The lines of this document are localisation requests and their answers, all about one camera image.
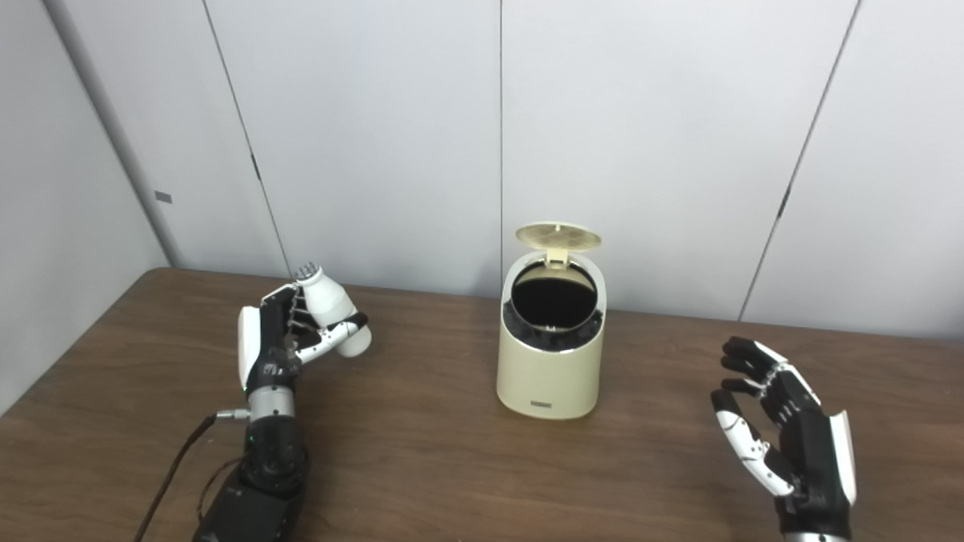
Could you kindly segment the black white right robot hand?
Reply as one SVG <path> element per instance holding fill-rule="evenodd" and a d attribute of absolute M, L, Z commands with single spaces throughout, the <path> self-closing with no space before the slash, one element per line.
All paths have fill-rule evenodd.
<path fill-rule="evenodd" d="M 734 455 L 773 498 L 785 541 L 850 541 L 857 501 L 856 460 L 847 412 L 829 415 L 788 358 L 733 336 L 720 363 L 736 378 L 710 392 Z M 768 443 L 743 414 L 737 394 L 755 398 L 779 433 Z"/>

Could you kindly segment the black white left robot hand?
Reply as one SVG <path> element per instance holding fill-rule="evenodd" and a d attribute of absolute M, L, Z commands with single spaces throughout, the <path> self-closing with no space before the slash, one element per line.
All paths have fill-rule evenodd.
<path fill-rule="evenodd" d="M 307 364 L 334 352 L 364 354 L 373 340 L 368 316 L 338 284 L 310 287 L 289 282 L 244 306 L 238 318 L 238 371 L 245 394 L 259 388 L 293 388 Z"/>

